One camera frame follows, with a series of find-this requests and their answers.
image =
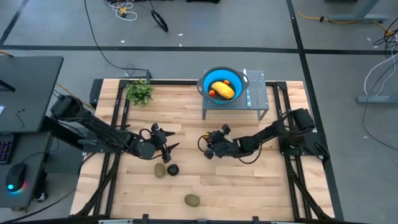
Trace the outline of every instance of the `kiwi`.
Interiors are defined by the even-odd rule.
[[[163,163],[156,163],[155,166],[155,177],[163,178],[166,175],[166,168]]]
[[[191,207],[197,207],[200,204],[200,198],[199,196],[193,195],[193,194],[188,194],[185,196],[184,201],[187,205]]]

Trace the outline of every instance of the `potted plant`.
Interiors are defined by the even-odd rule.
[[[134,106],[146,106],[151,98],[154,87],[152,87],[146,80],[134,81],[127,86],[127,99]]]

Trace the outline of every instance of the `concrete floor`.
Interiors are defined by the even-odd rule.
[[[0,32],[5,30],[22,2],[0,1]],[[222,0],[220,4],[183,0],[154,1],[155,8],[168,22],[166,34],[138,5],[134,11],[138,19],[121,21],[99,0],[87,0],[88,10],[98,43],[102,46],[168,46],[178,47],[272,47],[296,49],[295,37],[285,1]],[[352,12],[363,1],[294,1],[307,16]],[[373,14],[387,14],[388,26],[396,18],[398,2],[385,0],[372,10]],[[297,18],[305,49],[380,50],[373,42],[381,38],[383,30],[375,24],[330,24]],[[94,46],[83,1],[29,0],[22,15],[4,45],[62,45]],[[125,71],[108,65],[98,51],[80,50],[8,50],[16,56],[61,55],[65,58],[58,82],[82,100],[88,101],[95,78],[124,77]],[[226,65],[236,69],[263,70],[268,80],[301,80],[304,75],[298,54],[253,52],[146,52],[107,51],[110,61],[119,66],[134,63],[149,68],[156,78],[200,78],[205,69]],[[363,80],[368,71],[382,61],[382,55],[315,55],[307,54],[308,66],[318,99],[335,171],[341,206],[346,221],[365,223],[393,223],[398,209],[398,153],[378,144],[367,136],[362,126],[363,105],[355,103],[355,96],[363,94]],[[374,78],[382,68],[375,71]],[[383,93],[396,94],[398,76],[393,76]],[[367,125],[379,139],[398,147],[394,137],[398,132],[394,105],[369,105]],[[62,144],[57,161],[71,161],[73,165],[55,162],[49,168],[50,198],[30,207],[30,211],[56,201],[73,190],[77,182],[76,170],[81,162],[79,152]],[[72,196],[31,217],[31,220],[66,217]],[[0,209],[1,221],[21,216],[8,209]]]

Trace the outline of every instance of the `wooden table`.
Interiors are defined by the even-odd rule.
[[[95,115],[111,123],[119,80],[105,79]],[[292,109],[308,108],[302,82],[287,82]],[[270,110],[262,121],[256,111],[210,110],[206,120],[201,119],[202,97],[193,85],[154,85],[153,101],[145,108],[130,106],[128,130],[138,133],[158,123],[166,131],[177,134],[167,143],[180,145],[171,153],[179,175],[154,176],[154,167],[161,158],[144,161],[124,153],[118,170],[111,218],[151,219],[207,219],[207,220],[294,220],[284,158],[279,152],[277,139],[266,142],[257,162],[245,165],[237,159],[214,157],[207,159],[197,148],[198,138],[207,131],[231,127],[232,138],[252,135],[277,119],[272,89],[267,89]],[[123,110],[119,111],[120,124]],[[251,161],[257,153],[243,158]],[[79,211],[92,196],[98,185],[103,154],[97,154],[83,166],[77,185],[71,214]],[[307,189],[319,206],[334,217],[322,162],[314,156],[302,156]],[[106,194],[101,204],[103,213]],[[300,215],[304,217],[300,192],[296,189]],[[200,196],[201,204],[192,208],[184,204],[186,194]]]

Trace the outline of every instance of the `blue bowl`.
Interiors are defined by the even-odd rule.
[[[211,90],[211,84],[217,81],[228,80],[231,88],[234,90],[235,95],[232,99],[215,99],[209,95]],[[218,104],[227,104],[239,98],[242,93],[249,86],[249,81],[247,76],[243,72],[236,71],[235,69],[228,67],[215,67],[208,70],[203,77],[201,77],[197,82],[197,88],[199,93],[209,98],[211,101]]]

